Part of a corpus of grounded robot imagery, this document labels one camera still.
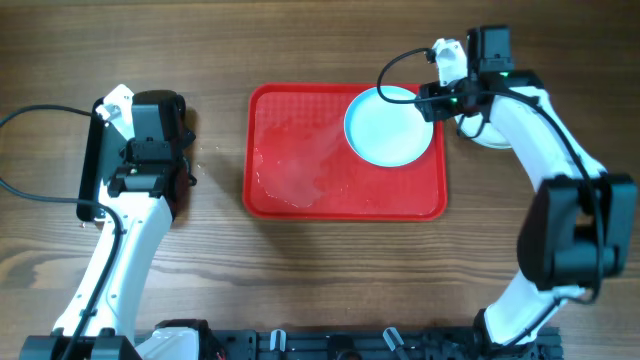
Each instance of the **cable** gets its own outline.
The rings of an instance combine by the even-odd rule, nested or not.
[[[554,299],[553,303],[545,310],[545,312],[538,319],[536,319],[533,322],[533,324],[531,326],[526,328],[520,335],[516,336],[507,345],[505,345],[502,348],[492,352],[492,354],[495,355],[498,352],[500,352],[501,350],[504,350],[506,348],[510,348],[512,346],[515,346],[519,341],[521,341],[525,337],[529,336],[529,334],[531,334],[531,332],[533,330],[535,330],[538,326],[540,326],[544,322],[544,320],[558,306],[560,306],[562,304],[562,301],[568,300],[568,301],[572,301],[572,302],[575,302],[575,303],[578,303],[578,304],[581,304],[581,305],[591,305],[591,304],[596,302],[598,296],[600,295],[600,289],[602,287],[602,279],[604,278],[604,263],[603,263],[604,225],[603,225],[603,220],[602,220],[602,214],[601,214],[601,211],[600,211],[600,207],[598,206],[598,198],[597,198],[595,186],[593,185],[593,182],[591,181],[589,173],[585,169],[584,164],[582,163],[582,160],[580,159],[580,156],[576,153],[575,149],[571,145],[571,142],[569,141],[569,139],[567,138],[565,133],[562,131],[560,126],[558,126],[558,124],[555,122],[555,120],[546,111],[544,111],[544,109],[542,109],[541,106],[538,106],[538,103],[537,103],[536,100],[534,100],[532,98],[529,98],[529,97],[527,97],[525,95],[513,92],[513,91],[511,91],[511,92],[503,92],[503,91],[481,90],[481,91],[476,91],[476,92],[451,93],[451,94],[446,94],[446,95],[439,95],[439,96],[429,97],[429,98],[425,98],[425,99],[412,99],[412,100],[390,99],[390,98],[386,97],[382,93],[382,89],[381,89],[382,79],[383,79],[385,73],[394,64],[396,64],[398,61],[400,61],[400,60],[402,60],[402,59],[404,59],[406,57],[409,57],[411,55],[414,55],[414,54],[417,54],[417,53],[420,53],[420,52],[424,52],[427,56],[432,55],[432,51],[433,50],[431,50],[430,48],[418,48],[418,49],[415,49],[415,50],[408,51],[408,52],[406,52],[406,53],[394,58],[393,60],[391,60],[387,65],[384,66],[384,68],[382,68],[382,71],[380,72],[380,75],[378,76],[378,81],[376,82],[376,88],[378,90],[378,95],[383,100],[385,100],[387,102],[390,102],[390,103],[393,103],[393,104],[419,104],[419,103],[432,102],[432,101],[436,101],[436,100],[446,100],[446,99],[453,99],[453,98],[459,98],[459,97],[465,97],[465,96],[471,96],[471,95],[493,95],[493,96],[504,96],[504,97],[519,101],[519,102],[529,106],[534,112],[537,112],[538,114],[542,115],[542,117],[549,123],[549,125],[556,132],[556,134],[558,135],[558,137],[562,141],[564,147],[567,149],[567,152],[569,153],[569,156],[571,157],[571,160],[575,164],[576,168],[580,172],[580,175],[582,176],[582,178],[583,178],[583,180],[585,182],[585,186],[586,186],[586,189],[587,189],[587,192],[588,192],[588,195],[589,195],[589,200],[590,200],[590,203],[591,203],[590,205],[591,205],[591,208],[592,208],[592,211],[593,211],[594,227],[595,227],[595,230],[596,230],[596,273],[594,275],[594,282],[593,282],[593,286],[592,286],[591,297],[589,299],[583,299],[583,298],[577,298],[577,297],[571,297],[571,296],[556,297]]]
[[[27,107],[24,107],[22,109],[19,109],[19,110],[15,111],[15,112],[9,114],[4,119],[0,120],[0,128],[2,126],[4,126],[7,122],[9,122],[11,119],[15,118],[16,116],[18,116],[20,114],[24,114],[24,113],[29,112],[29,111],[34,111],[34,110],[61,110],[61,111],[67,111],[67,112],[71,112],[71,113],[75,113],[75,114],[79,114],[79,115],[91,116],[91,113],[89,113],[89,112],[86,112],[86,111],[83,111],[83,110],[74,109],[74,108],[70,108],[70,107],[66,107],[66,106],[60,106],[60,105],[32,105],[32,106],[27,106]],[[21,197],[23,199],[27,199],[27,200],[40,201],[40,202],[46,202],[46,203],[57,203],[57,204],[78,204],[78,205],[96,207],[96,208],[104,210],[113,219],[113,223],[114,223],[114,227],[115,228],[114,228],[113,245],[111,246],[111,252],[109,253],[109,257],[107,258],[107,261],[106,261],[106,263],[104,265],[104,268],[102,269],[102,272],[100,273],[100,277],[98,278],[98,281],[96,282],[96,286],[94,287],[93,292],[91,293],[91,296],[89,297],[89,301],[87,301],[87,306],[83,310],[82,315],[80,316],[80,321],[78,322],[78,326],[76,327],[75,331],[73,332],[73,335],[71,336],[71,340],[69,341],[69,345],[67,345],[67,347],[66,347],[66,349],[64,351],[64,354],[62,354],[62,356],[60,357],[60,359],[68,360],[68,359],[70,359],[70,357],[71,357],[71,355],[73,353],[73,349],[74,349],[75,345],[77,344],[78,339],[80,338],[80,335],[84,331],[84,328],[86,327],[87,322],[89,321],[89,318],[94,315],[94,309],[93,308],[95,307],[96,302],[98,301],[98,297],[100,296],[100,293],[102,292],[102,288],[104,287],[104,284],[105,284],[105,282],[107,280],[109,272],[111,271],[111,268],[113,267],[113,262],[115,261],[116,255],[118,253],[118,249],[120,247],[120,241],[122,239],[122,223],[120,221],[120,218],[118,217],[118,214],[116,214],[116,212],[113,209],[111,209],[110,207],[108,207],[106,205],[100,204],[97,201],[84,200],[84,199],[74,199],[74,198],[57,198],[57,197],[49,197],[49,196],[28,194],[28,193],[22,192],[20,190],[17,190],[16,188],[12,187],[6,181],[4,181],[2,179],[2,177],[0,177],[0,187],[4,188],[5,190],[7,190],[8,192],[10,192],[13,195],[19,196],[19,197]]]

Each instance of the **tray rim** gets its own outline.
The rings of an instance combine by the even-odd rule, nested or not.
[[[386,84],[394,85],[405,88],[412,92],[413,89],[419,87],[419,84]],[[308,82],[270,82],[260,85],[256,88],[249,98],[249,114],[248,114],[248,126],[247,126],[247,140],[245,146],[245,159],[244,159],[244,171],[243,171],[243,184],[242,184],[242,203],[247,211],[260,219],[267,220],[317,220],[317,221],[385,221],[385,222],[426,222],[431,221],[444,213],[449,202],[448,186],[447,186],[447,164],[444,147],[444,127],[442,122],[434,124],[433,129],[433,141],[436,146],[436,161],[438,169],[438,193],[439,196],[438,205],[436,208],[426,215],[371,215],[371,214],[318,214],[318,213],[271,213],[258,210],[251,202],[251,181],[249,169],[253,168],[253,151],[249,151],[254,147],[254,134],[255,134],[255,110],[258,100],[263,95],[270,92],[287,92],[290,89],[291,92],[301,92],[300,88],[308,88],[307,93],[323,93],[328,92],[325,89],[331,90],[343,90],[332,91],[335,93],[351,93],[353,88],[373,87],[375,84],[368,83],[308,83]]]

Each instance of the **wooden table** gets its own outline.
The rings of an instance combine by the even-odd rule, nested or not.
[[[430,223],[274,222],[240,201],[249,95],[274,81],[373,82],[438,37],[512,27],[518,68],[535,69],[575,137],[610,171],[640,179],[638,8],[627,1],[9,1],[0,8],[0,114],[28,104],[89,109],[119,83],[169,88],[198,119],[200,179],[153,261],[138,328],[204,318],[218,329],[418,328],[470,324],[517,269],[532,200],[511,151],[456,138],[447,124],[449,206]],[[427,82],[407,61],[389,81]],[[85,118],[22,116],[0,132],[0,174],[20,189],[74,196]],[[48,334],[98,240],[71,206],[0,191],[0,358]],[[568,359],[640,353],[638,215],[624,275],[595,306],[569,305]]]

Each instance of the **red rectangular tray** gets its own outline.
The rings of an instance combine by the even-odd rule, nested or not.
[[[375,85],[270,83],[249,101],[243,201],[261,218],[428,221],[447,206],[442,123],[416,161],[362,160],[344,135],[351,101]],[[413,92],[418,85],[400,85]]]

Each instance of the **round plate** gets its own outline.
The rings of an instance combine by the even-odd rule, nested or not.
[[[461,115],[456,116],[456,123],[460,123],[461,117]],[[480,124],[482,124],[481,114],[467,117],[462,123],[462,133],[466,136],[475,136],[478,133]],[[480,133],[478,137],[471,139],[471,141],[492,149],[511,148],[511,144],[509,144],[507,139],[505,139],[504,136],[502,136],[502,134],[500,134],[500,132],[491,125],[491,123],[485,124],[484,129],[482,129],[482,133]]]
[[[382,92],[394,100],[415,99],[416,94],[396,86]],[[384,101],[376,88],[358,95],[344,117],[344,133],[353,151],[378,166],[406,165],[422,155],[431,143],[433,124],[427,123],[413,104]]]

